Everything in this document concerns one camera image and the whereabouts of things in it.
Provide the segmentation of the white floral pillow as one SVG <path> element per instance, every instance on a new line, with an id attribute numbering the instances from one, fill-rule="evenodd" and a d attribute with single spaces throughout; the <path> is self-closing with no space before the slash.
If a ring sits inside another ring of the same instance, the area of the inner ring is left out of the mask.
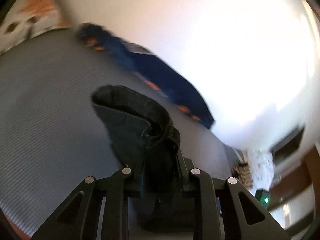
<path id="1" fill-rule="evenodd" d="M 70 26 L 56 0 L 10 0 L 1 11 L 1 54 L 45 32 Z"/>

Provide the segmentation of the grey textured mattress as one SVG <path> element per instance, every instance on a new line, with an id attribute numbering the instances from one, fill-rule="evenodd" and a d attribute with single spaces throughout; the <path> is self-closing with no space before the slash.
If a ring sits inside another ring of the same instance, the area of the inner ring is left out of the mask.
<path id="1" fill-rule="evenodd" d="M 231 175 L 223 143 L 71 30 L 27 40 L 1 56 L 1 209 L 31 236 L 87 176 L 120 168 L 91 106 L 100 86 L 122 85 L 162 105 L 181 150 L 215 178 Z"/>

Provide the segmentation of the black pants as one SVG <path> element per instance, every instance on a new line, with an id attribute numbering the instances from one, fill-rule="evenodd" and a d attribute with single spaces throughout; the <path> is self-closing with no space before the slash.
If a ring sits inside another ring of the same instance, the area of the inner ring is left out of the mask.
<path id="1" fill-rule="evenodd" d="M 91 103 L 112 152 L 133 172 L 129 193 L 140 226 L 154 232 L 191 231 L 194 201 L 182 196 L 177 163 L 181 137 L 167 110 L 124 86 L 99 87 Z"/>

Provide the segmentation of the black beige zigzag cloth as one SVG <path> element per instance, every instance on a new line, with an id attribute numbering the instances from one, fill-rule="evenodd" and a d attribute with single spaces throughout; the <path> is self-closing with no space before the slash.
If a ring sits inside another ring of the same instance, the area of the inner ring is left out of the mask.
<path id="1" fill-rule="evenodd" d="M 238 163 L 232 168 L 232 176 L 235 177 L 248 190 L 253 189 L 252 175 L 248 163 Z"/>

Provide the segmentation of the navy floral blanket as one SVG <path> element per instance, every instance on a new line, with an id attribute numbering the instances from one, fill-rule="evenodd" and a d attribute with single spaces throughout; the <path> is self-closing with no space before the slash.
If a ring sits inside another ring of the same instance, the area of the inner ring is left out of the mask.
<path id="1" fill-rule="evenodd" d="M 80 25 L 76 38 L 93 50 L 109 52 L 119 65 L 205 128 L 210 129 L 214 124 L 214 118 L 198 90 L 148 49 L 91 23 Z"/>

